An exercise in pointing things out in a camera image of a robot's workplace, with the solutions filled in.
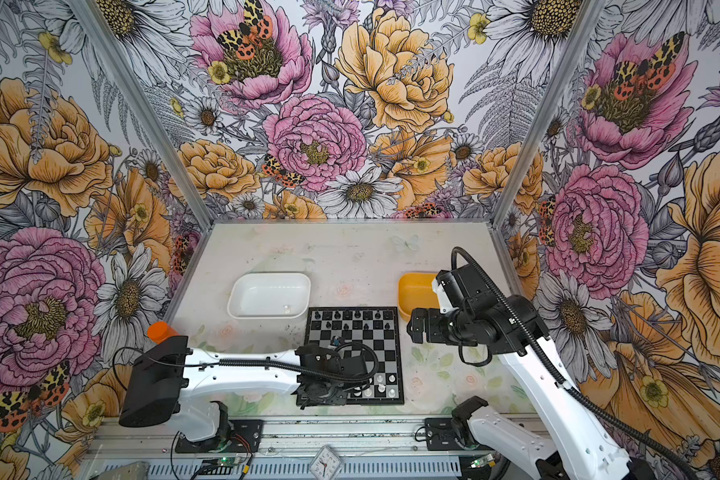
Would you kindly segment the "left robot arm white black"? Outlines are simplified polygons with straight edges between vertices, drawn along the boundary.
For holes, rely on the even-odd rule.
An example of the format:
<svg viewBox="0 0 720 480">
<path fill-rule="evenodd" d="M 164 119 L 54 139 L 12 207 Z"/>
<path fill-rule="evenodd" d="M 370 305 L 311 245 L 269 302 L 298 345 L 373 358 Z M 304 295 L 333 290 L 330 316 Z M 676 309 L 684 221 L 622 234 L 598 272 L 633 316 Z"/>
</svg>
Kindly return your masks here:
<svg viewBox="0 0 720 480">
<path fill-rule="evenodd" d="M 317 344 L 268 354 L 224 354 L 192 348 L 173 336 L 133 363 L 119 415 L 124 428 L 169 425 L 200 443 L 229 434 L 221 394 L 292 396 L 301 409 L 343 405 L 370 385 L 379 369 L 373 349 L 360 341 Z"/>
</svg>

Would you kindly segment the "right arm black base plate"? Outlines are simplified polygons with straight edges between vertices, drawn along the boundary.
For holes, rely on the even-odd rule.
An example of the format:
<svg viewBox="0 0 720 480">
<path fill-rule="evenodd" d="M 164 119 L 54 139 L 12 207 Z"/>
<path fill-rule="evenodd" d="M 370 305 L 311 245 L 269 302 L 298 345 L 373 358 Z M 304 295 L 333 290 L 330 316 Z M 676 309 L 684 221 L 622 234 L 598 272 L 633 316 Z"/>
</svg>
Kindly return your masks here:
<svg viewBox="0 0 720 480">
<path fill-rule="evenodd" d="M 424 431 L 429 451 L 469 451 L 477 447 L 467 423 L 458 418 L 426 418 Z"/>
</svg>

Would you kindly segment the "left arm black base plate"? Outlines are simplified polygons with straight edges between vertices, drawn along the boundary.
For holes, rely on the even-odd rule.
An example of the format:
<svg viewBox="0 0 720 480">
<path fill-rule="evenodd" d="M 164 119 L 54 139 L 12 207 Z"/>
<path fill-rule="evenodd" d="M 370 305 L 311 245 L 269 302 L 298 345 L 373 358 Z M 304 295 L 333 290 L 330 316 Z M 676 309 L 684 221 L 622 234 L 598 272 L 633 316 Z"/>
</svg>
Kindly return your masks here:
<svg viewBox="0 0 720 480">
<path fill-rule="evenodd" d="M 229 420 L 214 438 L 190 442 L 180 437 L 174 451 L 178 454 L 257 453 L 264 424 L 263 420 Z"/>
</svg>

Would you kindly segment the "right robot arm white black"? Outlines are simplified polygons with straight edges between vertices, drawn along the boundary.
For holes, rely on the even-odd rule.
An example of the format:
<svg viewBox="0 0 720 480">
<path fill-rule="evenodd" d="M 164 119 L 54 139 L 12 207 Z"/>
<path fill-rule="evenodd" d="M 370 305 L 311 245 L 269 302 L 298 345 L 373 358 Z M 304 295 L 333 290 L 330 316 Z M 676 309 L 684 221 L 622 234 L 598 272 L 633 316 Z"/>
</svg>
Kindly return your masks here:
<svg viewBox="0 0 720 480">
<path fill-rule="evenodd" d="M 406 331 L 415 344 L 465 350 L 483 346 L 520 384 L 550 438 L 543 441 L 478 397 L 452 415 L 456 437 L 484 445 L 535 479 L 632 479 L 634 467 L 589 409 L 576 400 L 549 330 L 533 304 L 502 292 L 471 265 L 440 271 L 431 288 L 438 305 L 413 310 Z"/>
</svg>

